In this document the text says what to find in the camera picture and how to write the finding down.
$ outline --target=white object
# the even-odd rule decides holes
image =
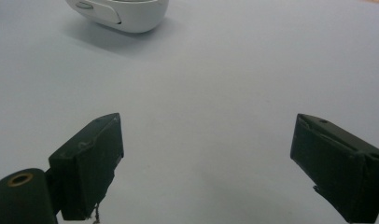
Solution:
[[[103,25],[129,32],[143,33],[163,19],[169,0],[66,0],[84,17]]]

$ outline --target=screw hole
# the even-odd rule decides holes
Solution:
[[[376,153],[371,153],[370,154],[372,157],[374,157],[374,158],[376,158],[376,159],[378,159],[379,160],[379,154],[376,154]]]
[[[33,175],[30,173],[15,175],[9,179],[8,186],[17,187],[17,186],[23,185],[29,182],[32,178],[33,178]]]

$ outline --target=white table surface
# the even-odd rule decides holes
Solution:
[[[298,113],[379,147],[379,4],[171,0],[128,35],[64,0],[0,0],[0,179],[113,112],[104,224],[345,223],[289,151]]]

